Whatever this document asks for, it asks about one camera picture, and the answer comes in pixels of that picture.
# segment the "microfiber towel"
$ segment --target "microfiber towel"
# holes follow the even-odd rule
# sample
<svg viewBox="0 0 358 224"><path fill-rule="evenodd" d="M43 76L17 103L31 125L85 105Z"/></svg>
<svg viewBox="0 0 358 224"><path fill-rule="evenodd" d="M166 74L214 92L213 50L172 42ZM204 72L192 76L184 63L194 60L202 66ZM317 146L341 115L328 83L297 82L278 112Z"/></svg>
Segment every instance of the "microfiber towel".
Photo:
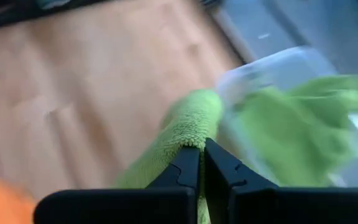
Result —
<svg viewBox="0 0 358 224"><path fill-rule="evenodd" d="M115 187L141 189L148 186L169 165L182 146L201 151L198 223L209 222L203 185L203 151L206 138L215 138L223 112L221 100L210 90L192 91L175 103L162 129L148 149L116 181Z"/></svg>
<svg viewBox="0 0 358 224"><path fill-rule="evenodd" d="M288 92L255 91L236 110L278 184L325 187L328 174L352 159L349 113L358 113L358 76L317 78Z"/></svg>

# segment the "green microfiber towel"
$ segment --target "green microfiber towel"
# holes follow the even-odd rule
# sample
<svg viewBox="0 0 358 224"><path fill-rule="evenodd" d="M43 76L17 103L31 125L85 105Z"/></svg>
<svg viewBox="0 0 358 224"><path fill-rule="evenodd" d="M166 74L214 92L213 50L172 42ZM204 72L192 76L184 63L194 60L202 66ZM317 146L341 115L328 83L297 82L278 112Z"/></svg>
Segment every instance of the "green microfiber towel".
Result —
<svg viewBox="0 0 358 224"><path fill-rule="evenodd" d="M203 173L205 139L216 137L222 112L219 96L210 90L193 91L175 103L165 117L155 141L117 179L115 187L145 188L161 174L182 146L197 147L201 151L200 169ZM201 174L198 223L207 224L209 214L203 189Z"/></svg>
<svg viewBox="0 0 358 224"><path fill-rule="evenodd" d="M358 76L317 78L289 92L274 87L245 97L236 121L276 179L324 187L355 156L348 114L358 112Z"/></svg>

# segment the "floor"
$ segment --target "floor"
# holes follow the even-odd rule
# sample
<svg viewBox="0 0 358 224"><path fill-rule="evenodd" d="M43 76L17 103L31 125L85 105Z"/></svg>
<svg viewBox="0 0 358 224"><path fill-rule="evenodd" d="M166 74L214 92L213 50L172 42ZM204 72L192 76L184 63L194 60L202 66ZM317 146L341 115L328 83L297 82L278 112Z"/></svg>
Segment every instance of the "floor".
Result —
<svg viewBox="0 0 358 224"><path fill-rule="evenodd" d="M167 108L238 66L195 0L121 0L0 29L0 178L111 186Z"/></svg>

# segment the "orange object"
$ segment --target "orange object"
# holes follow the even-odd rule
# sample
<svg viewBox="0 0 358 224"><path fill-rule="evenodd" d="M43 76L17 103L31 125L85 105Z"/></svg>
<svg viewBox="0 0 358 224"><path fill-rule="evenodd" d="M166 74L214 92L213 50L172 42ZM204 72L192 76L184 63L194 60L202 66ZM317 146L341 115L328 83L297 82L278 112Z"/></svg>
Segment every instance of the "orange object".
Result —
<svg viewBox="0 0 358 224"><path fill-rule="evenodd" d="M30 224L34 208L28 195L0 181L0 224Z"/></svg>

